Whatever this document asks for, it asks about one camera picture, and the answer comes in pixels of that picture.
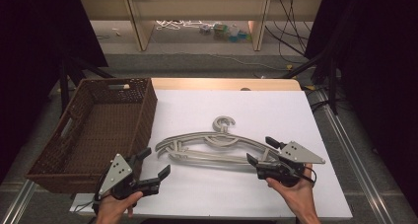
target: basket handle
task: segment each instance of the basket handle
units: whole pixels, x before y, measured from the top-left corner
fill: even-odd
[[[130,89],[129,84],[113,84],[107,85],[110,90],[128,90]]]
[[[67,123],[64,125],[64,127],[61,130],[61,137],[65,137],[67,135],[68,130],[70,129],[72,124],[73,124],[73,118],[69,117],[67,120]]]

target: white cable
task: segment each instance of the white cable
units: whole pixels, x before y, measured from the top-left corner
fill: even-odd
[[[156,27],[157,30],[161,29],[171,29],[171,30],[179,30],[180,27],[177,26],[173,21],[156,21],[157,24],[159,24],[158,27]]]
[[[152,36],[150,37],[150,39],[157,45],[157,47],[160,49],[160,51],[164,54],[192,54],[192,53],[187,53],[187,52],[169,53],[169,52],[163,51],[163,49],[160,47],[160,44],[158,42],[156,42]],[[221,55],[218,55],[218,54],[204,54],[204,55],[210,55],[212,57],[217,57],[217,58],[231,59],[231,60],[234,60],[234,61],[236,61],[240,64],[243,64],[243,65],[260,65],[260,66],[264,66],[264,67],[274,69],[274,70],[288,71],[288,69],[278,69],[278,68],[275,68],[273,66],[269,66],[269,65],[266,65],[266,64],[262,64],[262,63],[245,63],[245,62],[239,61],[238,59],[235,59],[235,58],[229,57],[229,56],[221,56]]]
[[[191,21],[188,21],[188,22],[182,21],[182,25],[184,27],[187,27],[187,28],[196,28],[196,29],[198,29],[198,28],[200,28],[201,25],[203,25],[203,23],[202,23],[202,21],[198,21],[197,23],[192,23]]]

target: wicker basket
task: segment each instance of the wicker basket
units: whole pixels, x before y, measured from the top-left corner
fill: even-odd
[[[82,80],[26,178],[51,192],[94,192],[116,153],[148,146],[156,106],[151,79]]]

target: hand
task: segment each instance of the hand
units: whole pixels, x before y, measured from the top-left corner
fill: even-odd
[[[310,178],[312,175],[312,171],[310,169],[313,167],[313,165],[306,164],[306,167],[307,169],[305,169],[304,175]],[[295,213],[295,215],[302,223],[320,223],[314,207],[312,183],[305,179],[300,179],[299,182],[293,187],[285,187],[274,179],[267,178],[266,180],[269,187],[274,188],[283,196],[289,208],[293,213]]]
[[[116,224],[119,223],[123,213],[128,209],[128,216],[132,217],[132,205],[136,203],[144,194],[141,191],[134,192],[123,200],[117,200],[109,195],[105,197],[99,207],[97,224]]]

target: white table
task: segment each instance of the white table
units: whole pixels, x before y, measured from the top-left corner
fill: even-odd
[[[170,136],[213,131],[216,117],[230,116],[236,121],[229,127],[230,133],[262,143],[265,136],[285,143],[294,140],[325,159],[326,164],[313,165],[317,173],[313,189],[317,214],[322,220],[352,217],[304,92],[156,89],[156,93],[158,103],[149,143],[153,150],[158,142]],[[192,148],[207,149],[207,145]],[[252,151],[240,147],[232,154],[244,156],[246,152]],[[167,154],[157,159],[153,151],[144,161],[141,180],[154,178],[167,164],[172,165],[172,172],[163,180],[160,193],[140,199],[134,208],[135,215],[259,220],[294,217],[283,198],[266,181],[259,180],[250,165],[196,166],[173,161]],[[90,201],[92,196],[78,194],[71,210]],[[93,210],[85,208],[80,214],[93,214]]]

